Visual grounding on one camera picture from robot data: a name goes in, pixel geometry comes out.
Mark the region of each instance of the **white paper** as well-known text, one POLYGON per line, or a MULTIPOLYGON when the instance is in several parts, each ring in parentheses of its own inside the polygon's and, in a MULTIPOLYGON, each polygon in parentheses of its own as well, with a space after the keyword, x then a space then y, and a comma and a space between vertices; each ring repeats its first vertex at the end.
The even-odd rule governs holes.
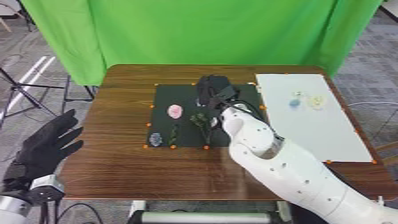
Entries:
POLYGON ((256 77, 277 134, 293 140, 321 161, 371 162, 323 76, 259 74, 256 77), (298 100, 298 106, 291 105, 291 100, 298 100))

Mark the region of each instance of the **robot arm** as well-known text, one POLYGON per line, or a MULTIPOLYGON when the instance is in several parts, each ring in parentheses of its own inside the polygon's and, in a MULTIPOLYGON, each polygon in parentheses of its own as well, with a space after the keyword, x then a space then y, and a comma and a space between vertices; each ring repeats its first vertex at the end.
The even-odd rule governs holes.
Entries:
POLYGON ((222 112, 229 154, 272 192, 330 224, 398 224, 398 211, 368 200, 309 151, 241 110, 245 105, 234 104, 222 112))
POLYGON ((64 197, 64 185, 53 175, 65 157, 81 148, 83 142, 69 144, 81 128, 74 110, 67 111, 42 126, 23 142, 23 149, 9 165, 0 189, 0 222, 23 224, 33 205, 44 205, 64 197))

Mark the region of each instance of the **green screen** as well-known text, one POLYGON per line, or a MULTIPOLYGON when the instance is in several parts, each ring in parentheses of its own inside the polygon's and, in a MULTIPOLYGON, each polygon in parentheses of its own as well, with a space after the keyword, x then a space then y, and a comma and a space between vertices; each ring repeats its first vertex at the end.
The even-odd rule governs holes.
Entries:
POLYGON ((73 80, 113 64, 318 65, 332 76, 380 0, 23 0, 73 80))

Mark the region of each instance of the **black glove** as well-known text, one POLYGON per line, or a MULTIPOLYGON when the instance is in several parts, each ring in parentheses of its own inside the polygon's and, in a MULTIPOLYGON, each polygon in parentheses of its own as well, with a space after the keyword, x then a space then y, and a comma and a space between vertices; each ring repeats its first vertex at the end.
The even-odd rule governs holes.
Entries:
POLYGON ((197 102, 209 109, 220 109, 224 102, 238 98, 240 91, 232 87, 225 76, 202 76, 195 88, 197 102))
POLYGON ((69 144, 83 130, 78 128, 67 133, 76 123, 74 110, 69 110, 25 140, 3 176, 3 192, 26 191, 33 179, 53 174, 60 161, 81 148, 81 140, 69 144))

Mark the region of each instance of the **wooden table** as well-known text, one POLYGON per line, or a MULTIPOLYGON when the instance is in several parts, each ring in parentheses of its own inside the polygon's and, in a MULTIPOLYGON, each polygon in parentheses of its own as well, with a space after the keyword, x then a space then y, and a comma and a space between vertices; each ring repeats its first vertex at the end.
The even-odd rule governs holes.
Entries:
MULTIPOLYGON (((115 65, 85 120, 85 146, 62 170, 67 199, 279 200, 229 158, 227 149, 144 149, 154 84, 190 84, 220 74, 234 84, 257 73, 311 73, 312 66, 115 65)), ((334 163, 332 168, 369 198, 396 197, 398 185, 380 163, 330 80, 341 106, 378 164, 334 163)))

